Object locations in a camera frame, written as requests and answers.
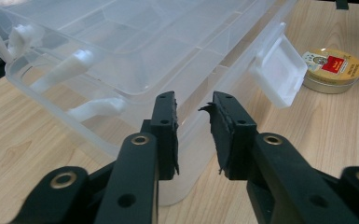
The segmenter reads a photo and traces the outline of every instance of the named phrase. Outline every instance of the plastic box lid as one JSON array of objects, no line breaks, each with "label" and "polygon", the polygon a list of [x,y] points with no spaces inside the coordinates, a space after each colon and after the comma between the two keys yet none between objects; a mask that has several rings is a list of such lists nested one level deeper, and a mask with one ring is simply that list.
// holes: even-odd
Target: plastic box lid
[{"label": "plastic box lid", "polygon": [[245,104],[249,70],[278,107],[292,103],[307,69],[283,34],[295,2],[0,0],[0,57],[14,85],[112,157],[175,91],[181,175],[159,189],[171,204],[214,154],[197,112],[213,91],[241,90]]}]

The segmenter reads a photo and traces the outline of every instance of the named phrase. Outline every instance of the round tin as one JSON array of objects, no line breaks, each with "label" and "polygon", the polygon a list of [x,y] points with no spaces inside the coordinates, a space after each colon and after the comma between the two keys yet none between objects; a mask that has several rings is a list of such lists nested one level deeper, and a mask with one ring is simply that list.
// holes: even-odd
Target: round tin
[{"label": "round tin", "polygon": [[323,93],[342,93],[359,79],[359,60],[336,49],[313,49],[302,58],[308,66],[303,85]]}]

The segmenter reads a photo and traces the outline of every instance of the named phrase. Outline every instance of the wooden table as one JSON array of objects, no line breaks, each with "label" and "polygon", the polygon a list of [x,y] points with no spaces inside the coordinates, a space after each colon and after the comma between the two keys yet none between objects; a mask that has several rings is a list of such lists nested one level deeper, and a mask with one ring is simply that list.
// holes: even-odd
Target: wooden table
[{"label": "wooden table", "polygon": [[[300,54],[333,48],[359,58],[359,5],[341,11],[334,3],[299,1],[287,36]],[[339,176],[343,167],[359,165],[359,82],[338,95],[302,87],[293,105],[281,110],[258,92],[245,107],[260,132],[285,136],[313,167]],[[76,139],[40,105],[0,79],[0,223],[17,214],[49,171],[64,165],[90,172],[101,167],[84,152],[93,146]],[[230,182],[218,169],[214,157],[183,201],[159,209],[159,223],[255,223],[246,183]]]}]

